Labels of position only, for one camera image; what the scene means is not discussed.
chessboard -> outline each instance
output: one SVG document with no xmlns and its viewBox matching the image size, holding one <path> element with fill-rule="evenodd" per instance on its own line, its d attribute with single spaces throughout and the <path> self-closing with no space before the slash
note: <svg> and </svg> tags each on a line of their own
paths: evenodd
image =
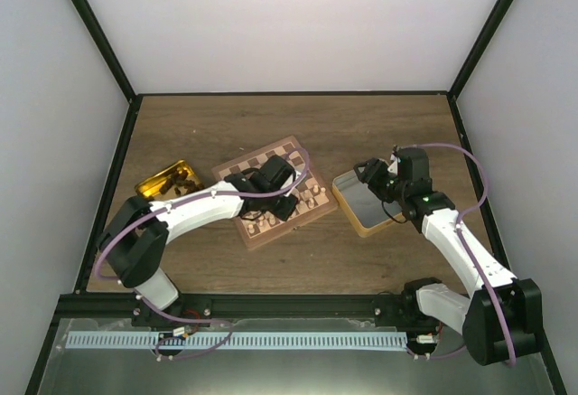
<svg viewBox="0 0 578 395">
<path fill-rule="evenodd" d="M 285 156 L 295 148 L 300 147 L 301 145 L 297 142 L 297 139 L 289 136 L 223 165 L 214 167 L 212 173 L 215 179 L 219 181 L 229 174 L 237 174 L 250 167 L 259 167 L 272 155 Z M 304 165 L 304 160 L 298 152 L 292 152 L 288 157 L 288 161 L 298 171 Z M 304 180 L 292 190 L 292 193 L 299 198 L 299 203 L 287 221 L 277 219 L 270 212 L 260 216 L 258 212 L 250 212 L 244 216 L 250 220 L 243 220 L 239 217 L 234 219 L 241 238 L 248 249 L 256 249 L 292 230 L 297 230 L 300 226 L 319 219 L 329 212 L 333 212 L 338 206 L 337 201 L 331 194 L 331 190 L 325 186 L 325 182 L 312 165 L 311 155 L 309 172 Z"/>
</svg>

perforated metal strip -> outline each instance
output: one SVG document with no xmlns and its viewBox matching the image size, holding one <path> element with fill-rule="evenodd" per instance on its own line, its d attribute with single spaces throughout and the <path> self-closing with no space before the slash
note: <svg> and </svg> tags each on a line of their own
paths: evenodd
<svg viewBox="0 0 578 395">
<path fill-rule="evenodd" d="M 204 350 L 222 340 L 226 334 L 199 332 L 186 340 L 169 340 L 161 346 L 184 350 Z M 157 332 L 70 332 L 69 349 L 148 350 L 158 343 Z M 406 350 L 405 333 L 233 333 L 221 350 Z"/>
</svg>

white wall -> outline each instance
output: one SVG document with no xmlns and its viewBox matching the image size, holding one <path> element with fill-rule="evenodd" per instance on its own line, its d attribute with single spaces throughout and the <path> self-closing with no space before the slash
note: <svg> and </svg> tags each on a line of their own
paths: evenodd
<svg viewBox="0 0 578 395">
<path fill-rule="evenodd" d="M 448 89 L 496 0 L 89 0 L 137 92 Z"/>
<path fill-rule="evenodd" d="M 126 113 L 69 0 L 0 0 L 0 393 L 71 292 Z"/>
<path fill-rule="evenodd" d="M 578 393 L 576 2 L 516 0 L 459 98 L 508 258 L 542 289 L 569 393 Z"/>
</svg>

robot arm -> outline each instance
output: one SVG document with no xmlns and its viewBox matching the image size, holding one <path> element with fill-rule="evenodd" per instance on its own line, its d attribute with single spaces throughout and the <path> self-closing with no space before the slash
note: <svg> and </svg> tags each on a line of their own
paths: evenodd
<svg viewBox="0 0 578 395">
<path fill-rule="evenodd" d="M 108 224 L 99 238 L 98 247 L 103 251 L 128 225 L 159 212 L 137 230 L 127 233 L 106 258 L 119 283 L 134 289 L 157 309 L 167 309 L 179 298 L 179 291 L 160 269 L 161 257 L 168 243 L 213 221 L 244 216 L 248 212 L 271 212 L 286 221 L 298 203 L 290 187 L 297 184 L 300 177 L 301 173 L 287 161 L 273 155 L 260 169 L 231 174 L 208 189 L 170 201 L 148 202 L 134 196 L 123 204 Z M 284 188 L 288 188 L 286 193 L 267 196 Z"/>
<path fill-rule="evenodd" d="M 455 206 L 445 194 L 433 190 L 427 154 L 417 147 L 401 148 L 394 151 L 391 160 L 391 165 L 387 165 L 372 158 L 356 165 L 354 170 L 379 200 L 400 204 L 406 219 L 451 264 L 469 297 L 451 291 L 437 279 L 420 279 L 407 284 L 411 284 L 411 301 L 422 314 L 462 334 L 468 351 L 478 363 L 505 361 L 508 349 L 497 311 L 456 232 Z M 498 296 L 516 356 L 540 351 L 543 331 L 539 288 L 531 279 L 517 279 L 488 253 L 464 224 L 460 228 L 471 254 Z"/>
</svg>

wooden tabletop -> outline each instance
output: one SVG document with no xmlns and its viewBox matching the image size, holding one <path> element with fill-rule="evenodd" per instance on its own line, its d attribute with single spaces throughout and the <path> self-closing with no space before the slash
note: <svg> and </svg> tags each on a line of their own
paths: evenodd
<svg viewBox="0 0 578 395">
<path fill-rule="evenodd" d="M 329 185 L 358 162 L 388 157 L 393 145 L 459 144 L 444 96 L 145 97 L 111 214 L 135 185 L 185 159 L 206 185 L 211 168 L 285 136 L 296 136 Z M 458 209 L 475 203 L 463 156 L 430 149 L 434 189 Z M 466 222 L 489 249 L 479 213 Z M 183 292 L 377 293 L 438 277 L 463 290 L 440 252 L 411 223 L 362 239 L 341 210 L 254 251 L 232 221 L 216 221 L 167 246 L 163 270 Z M 89 291 L 121 291 L 92 278 Z"/>
</svg>

